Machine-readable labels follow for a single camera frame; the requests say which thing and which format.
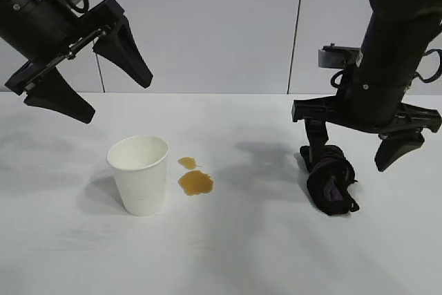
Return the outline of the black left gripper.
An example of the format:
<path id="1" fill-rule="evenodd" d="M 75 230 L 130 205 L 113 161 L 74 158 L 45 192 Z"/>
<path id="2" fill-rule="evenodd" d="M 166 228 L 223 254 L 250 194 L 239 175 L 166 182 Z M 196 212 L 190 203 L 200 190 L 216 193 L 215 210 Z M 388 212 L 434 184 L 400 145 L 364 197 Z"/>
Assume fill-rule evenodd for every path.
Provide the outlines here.
<path id="1" fill-rule="evenodd" d="M 103 0 L 78 17 L 61 0 L 1 0 L 1 38 L 28 61 L 6 82 L 24 104 L 89 124 L 95 109 L 57 70 L 92 40 L 93 51 L 115 64 L 142 88 L 153 74 L 141 56 L 124 10 Z"/>

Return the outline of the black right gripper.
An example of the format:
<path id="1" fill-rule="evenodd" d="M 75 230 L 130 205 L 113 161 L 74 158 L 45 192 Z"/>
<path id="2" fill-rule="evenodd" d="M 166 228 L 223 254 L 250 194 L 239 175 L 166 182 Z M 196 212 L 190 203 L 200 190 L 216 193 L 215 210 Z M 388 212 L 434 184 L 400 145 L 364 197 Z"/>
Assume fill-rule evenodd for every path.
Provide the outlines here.
<path id="1" fill-rule="evenodd" d="M 305 121 L 309 142 L 308 160 L 318 163 L 329 140 L 326 122 L 365 133 L 379 134 L 374 161 L 384 172 L 405 154 L 422 147 L 422 129 L 436 133 L 441 128 L 441 115 L 435 109 L 402 103 L 409 86 L 385 84 L 337 84 L 333 96 L 296 99 L 292 120 Z"/>

